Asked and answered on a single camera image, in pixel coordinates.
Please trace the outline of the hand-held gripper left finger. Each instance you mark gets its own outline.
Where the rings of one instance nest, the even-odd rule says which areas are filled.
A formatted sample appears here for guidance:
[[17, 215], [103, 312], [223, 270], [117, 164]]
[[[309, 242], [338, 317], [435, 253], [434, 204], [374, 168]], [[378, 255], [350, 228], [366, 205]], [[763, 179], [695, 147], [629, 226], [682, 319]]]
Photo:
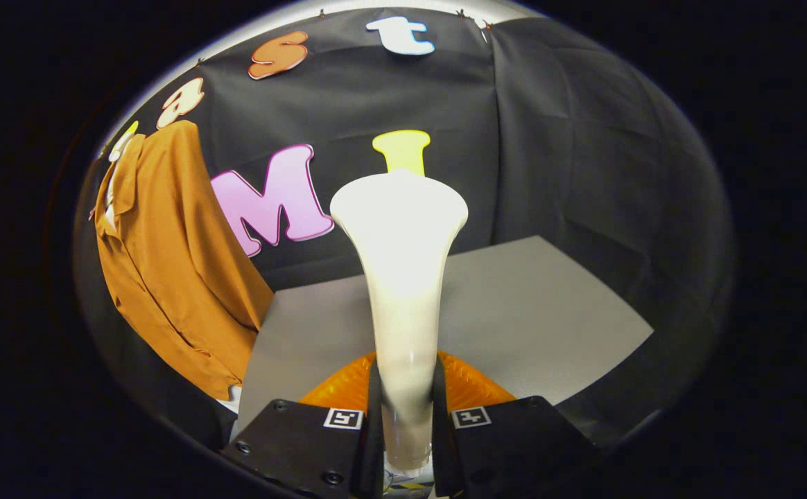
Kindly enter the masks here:
[[268, 401], [223, 457], [286, 498], [379, 498], [385, 490], [381, 377], [374, 353], [325, 380], [305, 403]]

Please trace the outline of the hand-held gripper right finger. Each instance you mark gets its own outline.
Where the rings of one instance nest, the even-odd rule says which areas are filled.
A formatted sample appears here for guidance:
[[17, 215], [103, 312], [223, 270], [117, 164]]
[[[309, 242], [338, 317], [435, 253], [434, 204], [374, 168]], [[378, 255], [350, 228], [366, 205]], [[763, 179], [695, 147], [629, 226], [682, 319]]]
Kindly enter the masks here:
[[553, 498], [601, 451], [542, 396], [516, 399], [439, 351], [432, 385], [435, 495]]

